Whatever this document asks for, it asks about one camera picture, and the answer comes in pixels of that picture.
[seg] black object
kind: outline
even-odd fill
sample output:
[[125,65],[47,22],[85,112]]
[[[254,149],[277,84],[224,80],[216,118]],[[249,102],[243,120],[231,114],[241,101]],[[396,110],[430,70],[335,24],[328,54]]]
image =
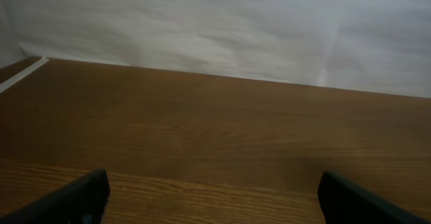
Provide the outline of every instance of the black object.
[[334,173],[323,173],[317,195],[327,224],[429,224]]
[[94,170],[1,218],[0,224],[99,224],[109,193],[105,170]]

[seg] brown tabletop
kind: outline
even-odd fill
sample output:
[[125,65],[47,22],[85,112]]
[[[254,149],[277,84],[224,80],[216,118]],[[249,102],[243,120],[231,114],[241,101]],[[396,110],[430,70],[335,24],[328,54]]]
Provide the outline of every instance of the brown tabletop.
[[431,220],[425,98],[56,59],[0,142],[0,215],[101,167],[104,223],[324,223],[325,170]]

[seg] white wall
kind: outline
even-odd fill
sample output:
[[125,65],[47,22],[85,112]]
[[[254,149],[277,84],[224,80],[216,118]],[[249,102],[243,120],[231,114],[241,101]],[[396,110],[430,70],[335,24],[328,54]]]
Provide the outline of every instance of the white wall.
[[0,68],[24,59],[0,1]]
[[431,97],[431,0],[6,0],[29,54]]

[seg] white stripe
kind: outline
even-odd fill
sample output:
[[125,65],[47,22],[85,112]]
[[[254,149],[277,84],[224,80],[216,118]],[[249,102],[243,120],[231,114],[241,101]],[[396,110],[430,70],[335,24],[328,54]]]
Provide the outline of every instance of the white stripe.
[[46,62],[48,62],[49,59],[47,59],[45,56],[43,56],[39,61],[33,63],[29,67],[26,67],[23,71],[17,73],[12,78],[4,81],[0,84],[0,93],[14,85],[19,80],[25,78],[27,75],[31,74],[33,71],[38,69],[40,66],[44,65]]

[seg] white tape strip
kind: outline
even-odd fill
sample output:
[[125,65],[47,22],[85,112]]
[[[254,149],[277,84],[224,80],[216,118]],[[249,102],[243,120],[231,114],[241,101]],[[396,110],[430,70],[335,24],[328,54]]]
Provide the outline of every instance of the white tape strip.
[[25,78],[27,75],[31,74],[33,71],[38,69],[40,66],[44,65],[46,62],[48,62],[49,59],[47,59],[45,56],[43,56],[39,61],[33,63],[29,67],[25,68],[23,71],[17,73],[12,78],[4,81],[3,83],[0,83],[0,93],[14,85],[19,80]]

